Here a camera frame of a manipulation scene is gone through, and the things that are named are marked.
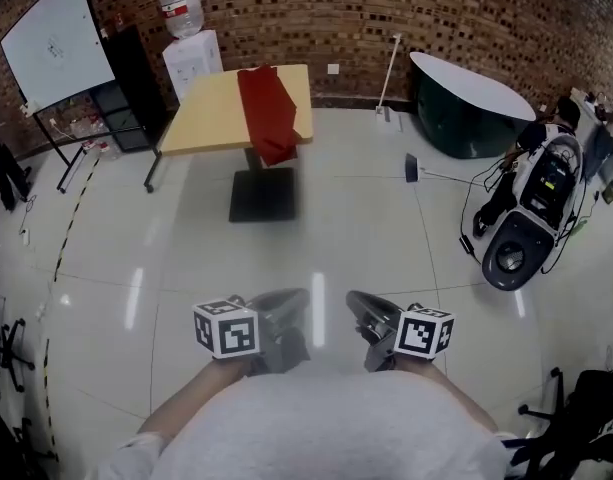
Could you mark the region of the white-handled broom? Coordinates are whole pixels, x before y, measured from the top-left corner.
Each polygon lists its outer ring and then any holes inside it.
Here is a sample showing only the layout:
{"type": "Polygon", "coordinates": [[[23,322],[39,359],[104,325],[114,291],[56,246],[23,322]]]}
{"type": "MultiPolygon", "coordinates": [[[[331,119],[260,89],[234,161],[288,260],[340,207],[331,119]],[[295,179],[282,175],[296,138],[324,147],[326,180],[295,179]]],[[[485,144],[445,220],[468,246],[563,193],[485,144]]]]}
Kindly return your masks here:
{"type": "Polygon", "coordinates": [[[457,177],[454,175],[437,173],[437,172],[434,172],[434,171],[428,170],[427,168],[422,167],[421,164],[419,163],[418,158],[409,153],[407,153],[405,156],[404,172],[405,172],[405,180],[407,183],[416,183],[420,179],[433,178],[433,179],[450,180],[450,181],[455,181],[455,182],[465,183],[465,184],[473,183],[475,185],[483,187],[483,183],[477,181],[478,175],[472,177],[471,179],[466,179],[466,178],[457,177]]]}

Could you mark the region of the person's left forearm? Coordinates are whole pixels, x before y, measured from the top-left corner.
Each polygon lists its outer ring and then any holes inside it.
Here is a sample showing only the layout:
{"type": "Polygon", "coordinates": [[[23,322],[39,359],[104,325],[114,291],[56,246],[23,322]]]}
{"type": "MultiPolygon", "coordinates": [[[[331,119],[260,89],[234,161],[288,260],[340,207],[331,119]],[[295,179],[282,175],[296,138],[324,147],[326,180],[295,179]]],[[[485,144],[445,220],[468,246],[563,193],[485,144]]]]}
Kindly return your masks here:
{"type": "Polygon", "coordinates": [[[243,378],[250,365],[248,358],[212,360],[157,408],[138,433],[158,434],[168,441],[174,439],[212,398],[243,378]]]}

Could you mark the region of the black office chair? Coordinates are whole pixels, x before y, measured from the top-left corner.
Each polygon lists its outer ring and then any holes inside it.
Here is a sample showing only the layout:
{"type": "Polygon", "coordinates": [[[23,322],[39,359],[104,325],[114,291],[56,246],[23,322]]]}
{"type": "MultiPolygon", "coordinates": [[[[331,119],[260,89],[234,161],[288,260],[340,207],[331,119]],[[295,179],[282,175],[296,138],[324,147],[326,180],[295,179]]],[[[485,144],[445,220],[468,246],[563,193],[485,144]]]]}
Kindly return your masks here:
{"type": "Polygon", "coordinates": [[[18,363],[25,365],[30,371],[35,370],[35,364],[31,361],[23,359],[13,350],[16,334],[19,328],[22,330],[26,328],[26,321],[22,318],[15,320],[12,326],[5,324],[0,328],[0,371],[7,370],[10,374],[15,391],[18,393],[24,393],[25,386],[17,379],[14,362],[17,361],[18,363]]]}
{"type": "Polygon", "coordinates": [[[563,393],[563,372],[557,381],[552,413],[533,411],[523,404],[518,413],[548,422],[544,433],[520,441],[511,464],[527,465],[522,480],[572,480],[587,460],[613,464],[613,370],[585,370],[572,393],[563,393]]]}

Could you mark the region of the yellow black floor tape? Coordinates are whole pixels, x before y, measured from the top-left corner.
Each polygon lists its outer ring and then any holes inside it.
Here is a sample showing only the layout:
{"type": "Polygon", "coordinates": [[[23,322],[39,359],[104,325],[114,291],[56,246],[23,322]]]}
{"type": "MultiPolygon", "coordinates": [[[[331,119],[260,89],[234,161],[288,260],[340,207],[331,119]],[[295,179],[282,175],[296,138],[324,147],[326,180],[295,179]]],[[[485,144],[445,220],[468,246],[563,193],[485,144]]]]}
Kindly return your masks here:
{"type": "MultiPolygon", "coordinates": [[[[73,208],[68,226],[64,234],[64,238],[59,248],[56,264],[53,269],[53,273],[51,274],[51,278],[48,282],[48,295],[49,295],[48,301],[52,300],[52,289],[59,275],[59,270],[63,262],[64,251],[68,243],[69,234],[74,224],[77,211],[81,205],[82,198],[88,188],[90,180],[92,179],[95,173],[95,169],[100,163],[100,160],[101,160],[101,155],[98,155],[94,163],[92,164],[88,175],[85,178],[84,184],[82,186],[81,191],[79,192],[79,195],[77,196],[76,204],[73,208]]],[[[48,381],[48,363],[49,363],[49,350],[50,350],[50,336],[48,335],[47,331],[43,333],[42,340],[44,343],[43,345],[44,354],[43,354],[43,360],[42,360],[42,382],[43,382],[42,386],[43,386],[43,395],[44,395],[43,403],[44,403],[46,423],[47,423],[47,437],[49,438],[49,445],[50,445],[49,451],[46,453],[45,457],[47,460],[52,460],[55,462],[57,466],[60,466],[61,461],[60,461],[58,450],[57,450],[56,437],[55,437],[55,432],[54,432],[53,422],[52,422],[52,415],[51,415],[51,405],[50,405],[50,399],[49,399],[50,391],[49,391],[49,381],[48,381]]]]}

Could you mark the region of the white long-handled dustpan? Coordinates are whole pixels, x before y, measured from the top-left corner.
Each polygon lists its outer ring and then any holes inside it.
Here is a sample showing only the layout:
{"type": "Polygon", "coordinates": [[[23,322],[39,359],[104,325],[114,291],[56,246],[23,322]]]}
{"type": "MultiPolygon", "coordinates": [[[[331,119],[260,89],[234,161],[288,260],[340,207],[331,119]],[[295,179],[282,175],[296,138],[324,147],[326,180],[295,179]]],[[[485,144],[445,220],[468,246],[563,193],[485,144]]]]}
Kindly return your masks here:
{"type": "Polygon", "coordinates": [[[394,61],[396,58],[396,54],[398,51],[398,47],[401,42],[401,34],[395,33],[392,36],[392,39],[394,40],[394,45],[392,48],[384,83],[382,85],[382,91],[380,94],[380,98],[378,100],[378,105],[375,107],[375,119],[380,129],[401,133],[403,131],[401,116],[399,115],[397,111],[393,110],[390,106],[385,104],[386,91],[387,91],[388,84],[390,81],[390,77],[391,77],[394,61]]]}

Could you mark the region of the clear water bottle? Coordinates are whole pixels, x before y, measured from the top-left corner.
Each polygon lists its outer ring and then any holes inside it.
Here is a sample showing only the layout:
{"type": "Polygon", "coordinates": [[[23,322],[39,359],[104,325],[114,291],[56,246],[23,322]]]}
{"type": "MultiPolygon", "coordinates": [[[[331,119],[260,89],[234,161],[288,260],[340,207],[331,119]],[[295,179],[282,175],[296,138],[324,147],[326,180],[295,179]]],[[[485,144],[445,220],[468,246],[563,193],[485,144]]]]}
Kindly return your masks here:
{"type": "Polygon", "coordinates": [[[167,30],[177,40],[192,37],[203,28],[201,0],[159,0],[159,8],[167,30]]]}

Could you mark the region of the person's right forearm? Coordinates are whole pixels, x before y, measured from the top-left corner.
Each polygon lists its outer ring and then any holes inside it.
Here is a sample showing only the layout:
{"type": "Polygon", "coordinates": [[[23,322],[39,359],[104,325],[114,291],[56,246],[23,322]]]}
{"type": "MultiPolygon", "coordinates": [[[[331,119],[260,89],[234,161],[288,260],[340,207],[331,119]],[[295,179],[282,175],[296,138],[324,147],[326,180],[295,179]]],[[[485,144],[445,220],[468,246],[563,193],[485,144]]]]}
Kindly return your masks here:
{"type": "Polygon", "coordinates": [[[443,387],[476,422],[492,433],[498,432],[498,426],[494,419],[479,404],[457,387],[432,361],[405,354],[396,354],[394,356],[394,364],[398,370],[419,375],[443,387]]]}

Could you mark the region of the pile of clear plastic bottles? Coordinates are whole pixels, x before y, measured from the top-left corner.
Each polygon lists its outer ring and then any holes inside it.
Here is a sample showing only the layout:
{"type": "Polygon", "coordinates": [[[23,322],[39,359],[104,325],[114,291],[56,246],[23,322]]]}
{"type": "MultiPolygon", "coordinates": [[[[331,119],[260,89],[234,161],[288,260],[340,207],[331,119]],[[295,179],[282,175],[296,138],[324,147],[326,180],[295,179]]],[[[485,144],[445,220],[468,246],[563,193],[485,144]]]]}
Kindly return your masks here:
{"type": "Polygon", "coordinates": [[[85,151],[97,147],[102,153],[108,153],[111,149],[109,128],[97,114],[73,120],[70,123],[70,131],[75,138],[83,139],[85,151]]]}

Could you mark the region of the white oval table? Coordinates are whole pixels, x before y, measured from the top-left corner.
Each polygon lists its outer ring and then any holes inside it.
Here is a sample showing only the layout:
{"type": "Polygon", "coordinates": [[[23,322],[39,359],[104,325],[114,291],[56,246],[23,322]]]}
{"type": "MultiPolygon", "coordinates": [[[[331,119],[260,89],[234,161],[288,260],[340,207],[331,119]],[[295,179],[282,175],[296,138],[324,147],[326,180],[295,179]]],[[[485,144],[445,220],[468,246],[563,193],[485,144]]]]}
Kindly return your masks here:
{"type": "Polygon", "coordinates": [[[418,118],[428,142],[451,158],[498,157],[536,119],[521,95],[494,79],[426,53],[410,59],[418,118]]]}

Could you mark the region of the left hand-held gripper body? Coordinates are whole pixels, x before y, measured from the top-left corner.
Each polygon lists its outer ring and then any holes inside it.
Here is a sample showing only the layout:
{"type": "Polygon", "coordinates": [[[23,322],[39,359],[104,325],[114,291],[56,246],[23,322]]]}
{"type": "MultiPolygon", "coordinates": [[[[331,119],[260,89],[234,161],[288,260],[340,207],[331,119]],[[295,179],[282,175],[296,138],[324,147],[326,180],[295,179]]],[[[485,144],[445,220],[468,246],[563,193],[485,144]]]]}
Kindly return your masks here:
{"type": "Polygon", "coordinates": [[[232,295],[194,305],[197,342],[215,359],[250,359],[251,375],[282,374],[308,361],[302,326],[309,305],[292,321],[267,321],[252,299],[232,295]]]}

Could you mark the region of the white water dispenser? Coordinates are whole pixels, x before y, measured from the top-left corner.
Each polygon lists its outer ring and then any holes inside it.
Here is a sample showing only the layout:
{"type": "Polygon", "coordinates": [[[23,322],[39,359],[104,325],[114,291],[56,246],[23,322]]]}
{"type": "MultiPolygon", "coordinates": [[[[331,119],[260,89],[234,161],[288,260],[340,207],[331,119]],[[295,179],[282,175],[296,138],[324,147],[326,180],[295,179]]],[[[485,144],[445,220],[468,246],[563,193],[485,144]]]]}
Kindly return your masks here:
{"type": "Polygon", "coordinates": [[[179,103],[197,77],[223,71],[215,30],[173,41],[164,49],[163,59],[179,103]]]}

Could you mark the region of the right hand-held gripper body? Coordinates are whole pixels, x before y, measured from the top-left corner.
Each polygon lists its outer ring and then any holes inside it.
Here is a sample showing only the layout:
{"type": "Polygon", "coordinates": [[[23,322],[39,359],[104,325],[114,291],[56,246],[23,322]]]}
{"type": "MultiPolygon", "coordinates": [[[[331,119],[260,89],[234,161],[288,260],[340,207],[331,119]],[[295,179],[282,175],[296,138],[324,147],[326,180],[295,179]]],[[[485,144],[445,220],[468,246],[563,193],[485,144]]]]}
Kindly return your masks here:
{"type": "Polygon", "coordinates": [[[392,369],[396,354],[433,361],[448,348],[454,324],[454,314],[421,304],[403,310],[393,326],[358,322],[360,335],[369,343],[364,367],[369,372],[392,369]]]}

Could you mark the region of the red cloth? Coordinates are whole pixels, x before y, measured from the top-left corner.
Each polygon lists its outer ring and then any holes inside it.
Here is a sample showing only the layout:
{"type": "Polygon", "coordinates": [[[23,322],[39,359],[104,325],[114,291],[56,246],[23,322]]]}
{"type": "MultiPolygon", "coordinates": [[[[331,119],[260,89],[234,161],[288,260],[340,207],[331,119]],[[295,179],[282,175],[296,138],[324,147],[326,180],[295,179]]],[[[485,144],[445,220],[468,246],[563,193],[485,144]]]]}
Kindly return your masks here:
{"type": "Polygon", "coordinates": [[[265,165],[296,158],[301,139],[294,129],[297,107],[277,69],[240,70],[237,82],[251,144],[265,165]]]}

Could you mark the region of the person's grey shirt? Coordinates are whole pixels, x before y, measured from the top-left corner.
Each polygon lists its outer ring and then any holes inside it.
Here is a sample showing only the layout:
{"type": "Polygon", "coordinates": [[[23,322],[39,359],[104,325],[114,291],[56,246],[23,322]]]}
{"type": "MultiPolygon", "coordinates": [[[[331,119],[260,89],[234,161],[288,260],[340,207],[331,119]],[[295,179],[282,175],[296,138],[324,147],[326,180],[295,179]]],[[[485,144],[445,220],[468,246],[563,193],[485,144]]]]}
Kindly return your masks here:
{"type": "Polygon", "coordinates": [[[508,463],[436,381],[284,374],[234,383],[176,435],[137,434],[86,480],[504,480],[508,463]]]}

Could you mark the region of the black glass cabinet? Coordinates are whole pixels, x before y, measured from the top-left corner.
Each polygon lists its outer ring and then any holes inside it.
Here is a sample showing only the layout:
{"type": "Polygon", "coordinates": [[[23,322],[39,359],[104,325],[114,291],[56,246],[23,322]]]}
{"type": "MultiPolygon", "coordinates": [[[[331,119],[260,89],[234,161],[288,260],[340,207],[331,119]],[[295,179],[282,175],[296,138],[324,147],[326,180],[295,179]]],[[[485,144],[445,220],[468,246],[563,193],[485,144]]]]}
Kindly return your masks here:
{"type": "Polygon", "coordinates": [[[90,90],[111,137],[123,153],[156,145],[167,123],[167,109],[136,26],[102,41],[115,79],[90,90]]]}

